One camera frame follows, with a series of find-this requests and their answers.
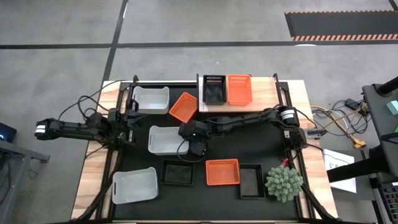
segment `wooden board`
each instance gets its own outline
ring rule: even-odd
[[[265,79],[263,79],[263,85],[264,86],[267,85],[266,88],[269,90],[267,92],[268,96],[266,97],[268,99],[268,102],[265,108],[270,108],[278,104],[277,92],[273,80],[271,80],[271,78],[265,78]],[[284,82],[288,82],[289,84],[292,104],[298,110],[302,111],[310,119],[312,119],[310,102],[308,100],[308,95],[305,89],[304,81],[287,80]],[[119,93],[119,84],[120,83],[114,83],[104,88],[104,90],[101,92],[101,97],[99,99],[99,103],[101,105],[103,105],[106,108],[113,108],[116,106],[116,100]],[[300,120],[301,128],[313,128],[313,124],[309,122],[304,116],[299,114],[298,117]],[[310,144],[319,146],[319,141],[309,139],[308,142]],[[100,145],[96,142],[90,142],[88,145],[87,153],[97,149],[99,146]],[[314,193],[319,202],[324,206],[324,208],[331,215],[337,217],[335,202],[333,200],[333,195],[329,185],[329,180],[326,173],[325,165],[323,163],[321,151],[313,147],[308,147],[303,150],[303,157],[304,157],[305,168],[307,171],[308,181],[310,184],[311,191]],[[89,158],[86,159],[83,166],[83,171],[81,174],[80,183],[78,186],[78,192],[76,195],[75,204],[73,206],[73,212],[71,218],[76,218],[79,215],[81,215],[98,193],[101,186],[101,179],[104,171],[105,159],[106,159],[105,149],[102,149],[96,152],[95,154],[92,154]],[[110,194],[107,194],[105,200],[107,202],[104,203],[103,217],[105,217],[107,214],[106,211],[108,210],[108,205],[109,205],[108,201],[110,200]],[[302,204],[303,214],[308,216],[305,196],[302,192],[300,193],[300,202]]]
[[[272,108],[278,102],[276,93],[275,79],[269,77],[251,78],[252,100],[253,102],[245,105],[206,105],[203,102],[203,77],[199,77],[199,112],[251,112],[262,111],[265,108]]]

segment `green succulent plant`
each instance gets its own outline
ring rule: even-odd
[[[268,172],[266,187],[269,195],[275,195],[280,202],[293,200],[303,185],[303,177],[295,169],[279,166]]]

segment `white plastic bin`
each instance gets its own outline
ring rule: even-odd
[[[112,201],[116,205],[154,199],[158,194],[156,170],[153,167],[116,172],[113,175]]]
[[[139,104],[138,113],[167,114],[169,112],[170,90],[168,87],[153,89],[136,86],[132,98]]]
[[[148,150],[158,156],[177,155],[177,149],[184,140],[178,135],[179,127],[160,128],[152,126],[149,129]],[[189,142],[185,141],[178,151],[179,155],[188,152]]]

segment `concrete floor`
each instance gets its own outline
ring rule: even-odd
[[[0,0],[0,45],[111,43],[122,0]],[[290,40],[284,12],[391,10],[388,0],[137,0],[130,1],[119,42]],[[86,141],[37,141],[35,122],[57,117],[80,95],[96,91],[109,49],[0,50],[0,121],[18,129],[15,143],[51,155],[27,178],[16,223],[67,221],[72,212]],[[118,49],[110,80],[193,80],[196,73],[250,73],[305,80],[313,105],[360,100],[361,87],[396,76],[398,46],[228,47]],[[74,109],[63,117],[81,121]],[[378,144],[373,124],[360,135]],[[326,135],[322,146],[351,149]],[[339,217],[375,222],[368,201],[336,198]]]

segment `orange basket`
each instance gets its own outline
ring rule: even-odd
[[[169,114],[179,119],[180,121],[187,123],[197,109],[197,98],[189,93],[184,92],[170,109]]]
[[[252,102],[250,75],[228,75],[228,103],[248,105]]]
[[[206,161],[207,185],[239,184],[239,164],[237,159],[217,159]]]

